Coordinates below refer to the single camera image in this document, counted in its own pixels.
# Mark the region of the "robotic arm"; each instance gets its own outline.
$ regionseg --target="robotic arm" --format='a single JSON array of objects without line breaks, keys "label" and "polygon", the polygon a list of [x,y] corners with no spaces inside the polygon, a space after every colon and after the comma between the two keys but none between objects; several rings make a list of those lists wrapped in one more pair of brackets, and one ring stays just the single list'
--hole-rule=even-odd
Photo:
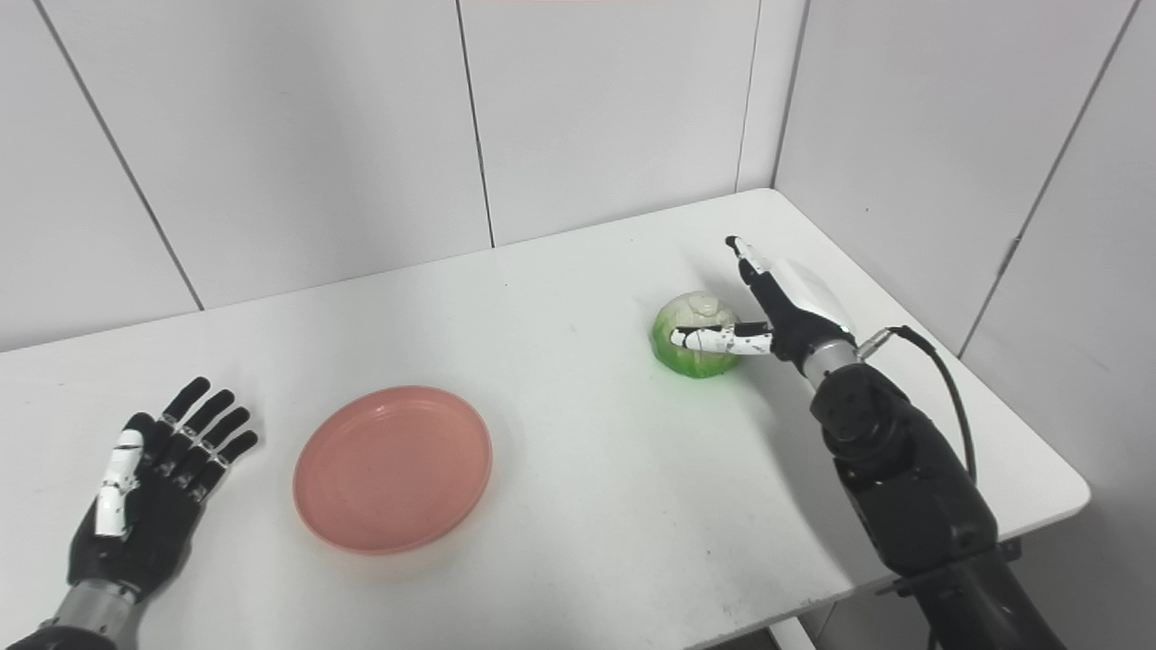
[{"label": "robotic arm", "polygon": [[903,391],[865,363],[887,331],[857,348],[832,310],[808,297],[813,281],[800,283],[790,266],[786,273],[778,265],[764,269],[738,237],[726,243],[770,322],[680,327],[670,341],[773,354],[810,382],[810,413],[836,475],[880,559],[901,576],[901,593],[914,596],[944,650],[1064,650],[1003,560],[995,517],[951,446]]},{"label": "robotic arm", "polygon": [[8,650],[116,650],[132,608],[177,574],[205,498],[258,442],[250,430],[222,446],[249,420],[245,408],[201,435],[232,404],[230,391],[220,391],[180,423],[208,390],[208,379],[198,377],[160,420],[147,413],[128,420],[73,537],[72,589],[52,619]]}]

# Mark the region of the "wall seam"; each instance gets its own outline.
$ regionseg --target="wall seam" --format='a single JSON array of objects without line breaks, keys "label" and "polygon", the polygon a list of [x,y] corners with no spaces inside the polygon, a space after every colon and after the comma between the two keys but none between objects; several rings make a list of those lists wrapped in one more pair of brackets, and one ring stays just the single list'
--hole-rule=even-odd
[{"label": "wall seam", "polygon": [[461,0],[453,0],[458,12],[458,34],[461,37],[461,62],[466,67],[466,91],[469,94],[469,117],[474,123],[474,146],[477,148],[477,171],[482,176],[482,201],[486,204],[486,226],[490,231],[490,248],[494,241],[494,219],[490,216],[490,191],[486,183],[486,158],[482,157],[482,132],[477,128],[477,105],[474,102],[474,77],[469,72],[469,52],[466,49],[466,23],[461,17]]},{"label": "wall seam", "polygon": [[92,111],[96,123],[101,126],[101,132],[104,133],[104,139],[112,148],[112,154],[117,157],[117,162],[120,163],[120,169],[124,170],[125,176],[128,177],[129,185],[132,185],[133,191],[136,192],[136,198],[144,207],[144,212],[148,214],[149,221],[153,222],[153,228],[156,230],[157,237],[161,238],[164,250],[168,251],[169,259],[171,259],[173,266],[177,267],[177,273],[180,274],[180,280],[185,283],[185,288],[188,289],[188,294],[193,297],[197,309],[205,311],[205,303],[201,302],[201,297],[197,294],[197,289],[193,287],[192,280],[188,279],[188,273],[185,272],[185,266],[180,264],[180,259],[177,257],[177,251],[173,250],[172,243],[169,242],[169,236],[165,235],[164,228],[161,227],[161,222],[156,217],[156,213],[153,212],[153,206],[149,204],[148,198],[144,197],[144,191],[141,189],[140,183],[136,182],[136,175],[133,173],[132,168],[128,165],[128,161],[120,150],[120,146],[117,145],[116,138],[112,136],[112,131],[109,128],[109,124],[104,120],[104,116],[96,106],[96,101],[92,98],[92,94],[89,91],[88,86],[81,77],[80,69],[76,68],[76,62],[68,53],[68,49],[65,47],[65,43],[60,38],[60,34],[57,31],[55,25],[52,24],[52,19],[49,17],[47,9],[44,8],[40,0],[32,0],[32,3],[36,5],[36,10],[40,14],[40,20],[44,21],[44,25],[49,28],[49,34],[52,36],[52,40],[57,44],[57,50],[59,50],[60,56],[64,57],[65,65],[68,66],[68,71],[76,81],[76,86],[80,87],[80,91],[84,96],[84,101],[88,103],[89,110]]},{"label": "wall seam", "polygon": [[992,281],[992,287],[987,290],[987,295],[984,297],[983,304],[979,305],[979,312],[976,313],[976,319],[971,323],[971,327],[968,330],[968,335],[963,339],[963,345],[959,346],[959,352],[956,354],[957,357],[963,359],[963,354],[968,352],[968,346],[971,344],[972,337],[976,335],[976,330],[979,328],[979,323],[984,319],[984,315],[987,313],[987,308],[991,305],[992,298],[995,296],[995,290],[999,289],[1000,282],[1003,281],[1003,276],[1011,266],[1011,259],[1015,257],[1015,253],[1020,248],[1018,244],[1023,241],[1023,236],[1028,231],[1028,227],[1031,226],[1031,221],[1035,219],[1036,212],[1039,209],[1039,205],[1044,200],[1044,195],[1047,193],[1047,189],[1052,185],[1055,171],[1060,168],[1064,156],[1068,153],[1068,146],[1072,145],[1072,139],[1075,138],[1076,131],[1079,131],[1080,124],[1083,121],[1084,115],[1088,112],[1088,106],[1091,105],[1096,90],[1099,89],[1099,83],[1104,80],[1104,74],[1112,64],[1112,59],[1116,58],[1116,51],[1119,49],[1120,42],[1124,40],[1124,34],[1128,30],[1128,25],[1132,24],[1132,17],[1136,15],[1136,9],[1139,7],[1140,0],[1134,0],[1127,15],[1124,17],[1124,23],[1120,25],[1120,30],[1116,34],[1116,39],[1112,40],[1112,45],[1107,49],[1107,56],[1104,57],[1104,62],[1101,64],[1099,69],[1096,72],[1091,87],[1088,89],[1088,94],[1084,96],[1084,101],[1080,105],[1080,110],[1076,111],[1076,118],[1072,123],[1072,127],[1068,128],[1068,133],[1065,135],[1059,152],[1055,154],[1055,160],[1052,161],[1052,167],[1047,170],[1047,175],[1044,177],[1044,183],[1040,185],[1039,192],[1036,194],[1036,199],[1031,202],[1031,207],[1028,208],[1028,215],[1024,217],[1023,224],[1020,227],[1020,231],[1013,238],[1010,250],[1000,265],[999,271],[995,273],[995,280]]},{"label": "wall seam", "polygon": [[742,175],[742,147],[747,141],[747,119],[750,117],[750,87],[755,82],[755,59],[758,57],[758,23],[763,20],[763,0],[758,0],[755,9],[755,37],[750,43],[750,69],[747,73],[747,101],[742,108],[742,132],[739,134],[739,160],[734,165],[734,191],[739,192],[739,177]]},{"label": "wall seam", "polygon": [[771,187],[779,178],[779,162],[783,161],[783,143],[787,138],[787,120],[791,118],[791,104],[794,103],[795,81],[799,79],[799,60],[802,58],[802,40],[807,36],[807,20],[810,17],[810,0],[802,7],[802,20],[799,21],[799,38],[795,39],[794,61],[791,62],[791,81],[787,83],[786,105],[783,109],[783,124],[779,126],[779,141],[775,147],[775,167],[771,169]]}]

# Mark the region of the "white finger segment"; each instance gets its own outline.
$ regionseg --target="white finger segment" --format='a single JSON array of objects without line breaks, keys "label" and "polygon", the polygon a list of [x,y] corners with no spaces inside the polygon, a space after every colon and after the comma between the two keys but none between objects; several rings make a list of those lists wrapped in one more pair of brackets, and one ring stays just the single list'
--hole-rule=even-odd
[{"label": "white finger segment", "polygon": [[96,495],[97,537],[125,537],[125,497],[136,489],[136,464],[141,459],[144,436],[135,429],[120,431],[117,446],[104,468],[104,482]]},{"label": "white finger segment", "polygon": [[734,325],[714,327],[676,327],[670,332],[670,342],[699,352],[754,356],[771,354],[771,332],[740,337]]}]

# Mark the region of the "pink plate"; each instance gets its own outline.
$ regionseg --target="pink plate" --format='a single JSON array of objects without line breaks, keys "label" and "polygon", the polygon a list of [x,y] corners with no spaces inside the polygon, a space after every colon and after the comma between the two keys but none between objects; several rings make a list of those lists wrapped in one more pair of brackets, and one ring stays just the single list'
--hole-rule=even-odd
[{"label": "pink plate", "polygon": [[292,496],[309,530],[354,553],[406,551],[450,532],[490,478],[477,412],[438,389],[401,386],[341,407],[305,443]]}]

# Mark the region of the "white table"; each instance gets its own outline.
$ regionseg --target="white table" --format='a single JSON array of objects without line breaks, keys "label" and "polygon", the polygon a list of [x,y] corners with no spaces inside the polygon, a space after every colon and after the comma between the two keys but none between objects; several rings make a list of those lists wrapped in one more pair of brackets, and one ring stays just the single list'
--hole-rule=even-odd
[{"label": "white table", "polygon": [[[144,650],[679,650],[879,584],[888,571],[795,370],[748,360],[694,381],[651,355],[655,311],[683,291],[761,316],[722,244],[731,234],[824,276],[860,338],[918,326],[761,190],[0,355],[0,640],[64,594],[66,547],[118,427],[198,374],[240,396],[264,443],[209,501],[184,574],[148,607]],[[872,361],[957,443],[921,353],[895,341]],[[1080,510],[1084,481],[947,361],[1002,533]],[[399,384],[477,408],[494,441],[489,487],[424,548],[335,551],[294,510],[297,453],[334,409]]]}]

